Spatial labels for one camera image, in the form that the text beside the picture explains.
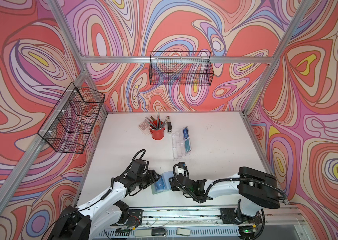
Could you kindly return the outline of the mint green card wallet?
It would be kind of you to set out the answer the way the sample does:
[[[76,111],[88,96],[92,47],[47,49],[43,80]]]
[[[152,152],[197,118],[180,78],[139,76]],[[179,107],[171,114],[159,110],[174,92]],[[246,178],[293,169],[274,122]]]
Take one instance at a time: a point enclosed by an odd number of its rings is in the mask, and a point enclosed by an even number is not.
[[[173,178],[173,172],[165,172],[160,175],[160,179],[155,182],[151,189],[152,194],[160,194],[171,190],[170,178]]]

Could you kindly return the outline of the clear acrylic card holder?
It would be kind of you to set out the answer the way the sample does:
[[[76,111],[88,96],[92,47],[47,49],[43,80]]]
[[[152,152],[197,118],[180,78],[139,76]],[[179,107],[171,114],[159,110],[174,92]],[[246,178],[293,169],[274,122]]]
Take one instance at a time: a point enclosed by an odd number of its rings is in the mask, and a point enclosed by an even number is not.
[[[189,154],[186,154],[186,151],[185,151],[185,140],[183,137],[183,128],[172,132],[172,153],[173,153],[173,160],[179,160],[191,154],[191,152]]]

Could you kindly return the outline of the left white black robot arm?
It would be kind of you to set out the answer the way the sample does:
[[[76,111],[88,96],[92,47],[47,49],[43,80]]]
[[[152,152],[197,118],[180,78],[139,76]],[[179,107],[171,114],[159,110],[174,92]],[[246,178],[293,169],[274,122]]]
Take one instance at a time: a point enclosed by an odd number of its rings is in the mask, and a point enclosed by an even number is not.
[[[117,177],[111,178],[110,186],[92,200],[78,207],[66,207],[46,230],[45,240],[92,240],[101,231],[113,224],[128,222],[129,206],[123,202],[132,197],[133,191],[142,191],[160,179],[149,162],[143,160],[146,150],[139,150],[127,168]]]

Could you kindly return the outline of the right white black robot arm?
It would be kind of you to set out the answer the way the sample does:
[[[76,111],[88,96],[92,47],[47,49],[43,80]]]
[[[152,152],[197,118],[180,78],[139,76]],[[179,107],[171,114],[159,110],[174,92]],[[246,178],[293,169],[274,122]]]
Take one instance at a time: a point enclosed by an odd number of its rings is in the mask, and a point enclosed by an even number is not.
[[[279,209],[280,201],[287,199],[287,194],[278,188],[273,175],[249,167],[240,167],[239,172],[231,177],[195,181],[190,178],[187,165],[179,162],[173,166],[173,177],[169,178],[169,182],[173,192],[181,191],[198,204],[222,196],[238,196],[237,207],[228,214],[220,215],[226,224],[250,223],[257,213],[262,213],[264,209]]]

